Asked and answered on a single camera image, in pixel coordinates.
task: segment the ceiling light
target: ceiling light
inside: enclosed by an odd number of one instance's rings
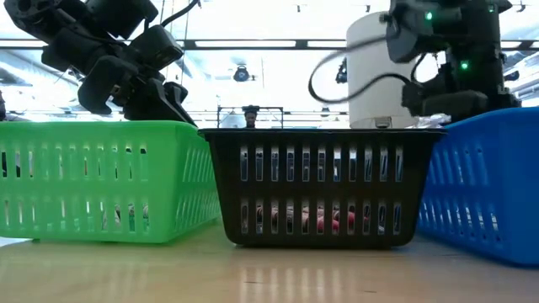
[[[346,47],[346,41],[308,41],[307,47],[340,48]]]
[[[9,48],[41,48],[46,43],[40,40],[0,40],[0,47]]]
[[[198,47],[294,47],[292,40],[206,40],[196,41]]]
[[[505,49],[517,48],[522,42],[520,41],[502,41],[501,46]]]

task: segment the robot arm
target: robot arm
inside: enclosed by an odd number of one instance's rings
[[[143,20],[152,22],[158,10],[150,0],[5,0],[4,6],[18,28],[48,45],[44,64],[85,76],[78,99],[90,112],[110,114],[112,98],[129,120],[195,124],[181,106],[187,90],[163,84],[159,73],[184,54],[172,35],[155,25],[129,45],[112,38],[127,40]]]
[[[504,86],[499,14],[507,0],[392,0],[387,50],[393,62],[425,53],[446,53],[438,75],[403,88],[412,115],[445,113],[453,121],[490,110],[518,107]]]

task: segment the table surface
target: table surface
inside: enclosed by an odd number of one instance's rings
[[[539,301],[539,270],[419,237],[384,252],[247,249],[215,224],[166,246],[12,242],[0,238],[2,303]]]

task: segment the green light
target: green light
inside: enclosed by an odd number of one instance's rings
[[[469,67],[470,67],[470,64],[468,63],[468,61],[462,61],[461,62],[461,69],[463,71],[466,71]]]

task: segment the ceiling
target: ceiling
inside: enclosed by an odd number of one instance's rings
[[[166,18],[183,8],[188,0],[153,2]],[[539,13],[539,5],[532,2],[537,0],[525,0],[524,3],[531,4],[526,9],[519,12],[521,6],[516,6],[500,16],[503,39],[539,39],[539,19],[535,17]],[[202,8],[195,8],[168,29],[180,40],[344,39],[350,24],[367,13],[367,4],[370,12],[375,12],[387,9],[389,0],[204,0]],[[0,40],[31,38],[11,23],[1,7]],[[72,77],[43,66],[39,50],[10,52],[35,68],[48,72],[51,75],[46,77],[50,81],[48,83],[58,85],[59,78],[66,81],[66,85],[73,81]],[[171,66],[167,74],[169,79],[183,79],[190,91],[185,102],[189,110],[215,110],[218,104],[320,110],[322,105],[308,95],[307,80],[314,66],[328,53],[323,50],[190,50],[186,52],[185,64],[193,77],[181,77],[181,69],[177,66]],[[508,55],[509,68],[532,53],[510,52]],[[239,63],[247,66],[249,73],[255,75],[255,81],[237,83],[231,79]],[[339,98],[347,93],[346,85],[334,81],[340,63],[341,59],[330,62],[317,74],[314,86],[323,97]],[[430,61],[421,68],[435,70],[436,65]],[[76,98],[76,93],[73,93],[76,91],[71,89],[69,92],[69,98]],[[345,104],[332,110],[347,108]]]

